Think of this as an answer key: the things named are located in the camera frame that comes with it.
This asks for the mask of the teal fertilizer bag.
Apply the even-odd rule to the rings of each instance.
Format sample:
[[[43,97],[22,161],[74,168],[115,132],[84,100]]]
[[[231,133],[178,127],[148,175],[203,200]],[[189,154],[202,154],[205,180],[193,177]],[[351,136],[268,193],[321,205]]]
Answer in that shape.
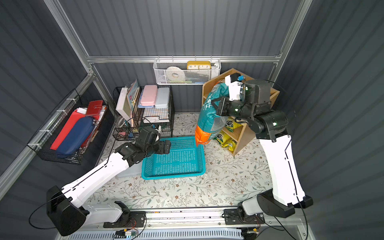
[[[195,141],[197,146],[208,144],[226,125],[228,117],[221,117],[216,114],[216,110],[212,105],[212,100],[228,96],[229,87],[225,83],[215,85],[209,93],[201,108],[197,127],[195,129]]]

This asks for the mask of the teal plastic basket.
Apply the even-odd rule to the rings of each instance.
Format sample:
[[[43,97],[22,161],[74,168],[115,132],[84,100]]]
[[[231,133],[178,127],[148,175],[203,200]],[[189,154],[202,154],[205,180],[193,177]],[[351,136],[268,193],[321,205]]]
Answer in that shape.
[[[143,160],[144,180],[186,178],[205,174],[204,146],[197,146],[195,137],[176,137],[168,140],[171,142],[169,154],[153,154]]]

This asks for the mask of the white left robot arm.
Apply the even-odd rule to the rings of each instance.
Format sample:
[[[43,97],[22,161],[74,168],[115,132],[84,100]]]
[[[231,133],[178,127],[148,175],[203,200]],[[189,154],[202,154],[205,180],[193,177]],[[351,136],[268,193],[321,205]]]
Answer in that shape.
[[[108,158],[77,180],[47,192],[47,216],[61,236],[69,236],[84,225],[106,223],[120,227],[130,222],[130,210],[121,201],[101,207],[86,206],[87,199],[113,177],[151,155],[167,155],[169,140],[161,140],[159,130],[145,127],[133,143],[124,143]]]

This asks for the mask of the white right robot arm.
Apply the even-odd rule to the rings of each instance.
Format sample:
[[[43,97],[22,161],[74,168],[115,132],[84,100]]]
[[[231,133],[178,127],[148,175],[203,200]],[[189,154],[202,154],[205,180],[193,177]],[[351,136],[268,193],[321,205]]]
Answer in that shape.
[[[272,188],[242,201],[238,207],[241,216],[259,213],[287,218],[296,209],[313,205],[298,178],[292,136],[288,133],[288,118],[282,111],[271,109],[270,85],[263,80],[249,80],[224,84],[229,92],[211,100],[216,114],[233,117],[246,123],[255,133],[266,154],[272,177]]]

